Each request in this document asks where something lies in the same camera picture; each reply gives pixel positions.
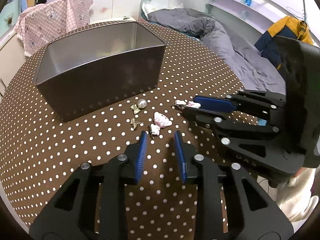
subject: pearl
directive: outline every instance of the pearl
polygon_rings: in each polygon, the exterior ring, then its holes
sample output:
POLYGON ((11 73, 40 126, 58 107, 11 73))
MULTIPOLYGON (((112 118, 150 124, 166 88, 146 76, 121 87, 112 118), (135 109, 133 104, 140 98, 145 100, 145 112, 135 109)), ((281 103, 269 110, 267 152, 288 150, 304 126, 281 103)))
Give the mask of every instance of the pearl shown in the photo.
POLYGON ((138 101, 138 107, 139 108, 145 108, 147 106, 147 101, 145 99, 140 99, 138 101))

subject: bed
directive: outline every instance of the bed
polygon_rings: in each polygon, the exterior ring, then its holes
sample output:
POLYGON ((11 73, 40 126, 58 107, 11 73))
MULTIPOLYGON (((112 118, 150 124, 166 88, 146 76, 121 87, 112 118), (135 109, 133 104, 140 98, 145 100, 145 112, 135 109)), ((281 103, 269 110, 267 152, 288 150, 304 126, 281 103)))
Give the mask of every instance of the bed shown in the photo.
POLYGON ((150 12, 145 19, 198 38, 232 69, 246 89, 285 94, 285 82, 276 68, 243 37, 212 15, 175 8, 150 12))

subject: metal bolt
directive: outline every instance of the metal bolt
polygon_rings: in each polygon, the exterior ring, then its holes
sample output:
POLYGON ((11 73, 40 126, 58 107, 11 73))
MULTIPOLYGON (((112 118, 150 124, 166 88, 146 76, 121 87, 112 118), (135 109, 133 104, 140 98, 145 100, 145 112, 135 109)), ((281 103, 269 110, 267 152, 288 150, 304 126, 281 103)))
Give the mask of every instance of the metal bolt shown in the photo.
POLYGON ((127 157, 127 155, 125 155, 125 154, 119 154, 119 155, 118 155, 118 160, 120 160, 120 161, 125 161, 127 158, 128 158, 128 157, 127 157))
POLYGON ((273 129, 274 132, 279 132, 279 128, 276 127, 276 126, 274 126, 272 129, 273 129))
POLYGON ((80 168, 83 170, 87 170, 90 168, 90 163, 82 163, 80 168))
POLYGON ((221 143, 224 144, 224 145, 229 145, 230 144, 230 140, 229 140, 229 138, 224 137, 224 138, 221 139, 221 143))
POLYGON ((204 156, 203 155, 201 155, 201 154, 197 154, 197 155, 195 155, 195 160, 196 161, 203 161, 204 160, 204 156))
POLYGON ((241 165, 239 163, 232 163, 231 168, 234 170, 239 170, 241 168, 241 165))
POLYGON ((214 121, 215 121, 215 122, 222 122, 222 119, 221 119, 220 117, 215 117, 215 118, 214 118, 214 121))

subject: polka dot tablecloth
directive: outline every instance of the polka dot tablecloth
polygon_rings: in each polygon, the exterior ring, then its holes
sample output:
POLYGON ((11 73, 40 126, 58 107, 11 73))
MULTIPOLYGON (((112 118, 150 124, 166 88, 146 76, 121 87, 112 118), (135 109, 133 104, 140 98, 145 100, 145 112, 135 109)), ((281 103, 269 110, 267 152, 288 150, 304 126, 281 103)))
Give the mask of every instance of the polka dot tablecloth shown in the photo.
MULTIPOLYGON (((111 23, 115 22, 89 25, 61 37, 111 23)), ((212 131, 188 123, 172 104, 195 95, 225 97, 243 86, 231 69, 198 41, 162 26, 143 25, 167 41, 156 89, 62 123, 32 82, 46 46, 27 60, 9 84, 1 101, 0 179, 26 225, 32 224, 81 163, 98 165, 123 153, 127 145, 137 142, 142 130, 148 130, 158 111, 173 124, 161 129, 154 140, 149 137, 142 180, 137 186, 125 187, 129 239, 193 239, 196 186, 183 185, 179 178, 174 131, 180 130, 184 141, 194 144, 202 155, 216 163, 228 162, 218 155, 212 131), (133 130, 130 106, 141 98, 148 105, 136 119, 144 124, 133 130)), ((232 115, 237 121, 256 123, 247 114, 232 115)), ((227 230, 223 197, 221 203, 227 230)))

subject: table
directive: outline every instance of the table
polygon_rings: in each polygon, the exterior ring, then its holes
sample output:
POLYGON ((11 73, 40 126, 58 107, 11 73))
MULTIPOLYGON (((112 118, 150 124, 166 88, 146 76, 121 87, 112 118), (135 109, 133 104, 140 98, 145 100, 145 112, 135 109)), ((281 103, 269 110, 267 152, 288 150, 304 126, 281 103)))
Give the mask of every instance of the table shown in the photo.
MULTIPOLYGON (((112 23, 116 22, 89 25, 59 38, 112 23)), ((243 86, 231 69, 198 41, 159 25, 142 24, 167 41, 156 89, 62 123, 32 82, 47 45, 23 64, 9 84, 0 105, 0 179, 27 226, 81 163, 98 165, 123 153, 142 130, 148 130, 158 111, 173 124, 161 129, 154 140, 149 138, 142 180, 137 186, 125 187, 129 239, 193 238, 196 186, 183 185, 179 178, 174 131, 180 130, 184 141, 194 144, 200 154, 216 163, 228 162, 218 155, 212 132, 189 124, 172 104, 195 95, 225 97, 243 86), (131 130, 134 114, 130 106, 141 98, 148 101, 137 117, 144 125, 131 130)), ((237 121, 256 123, 247 114, 232 115, 237 121)), ((222 209, 226 230, 223 203, 222 209)))

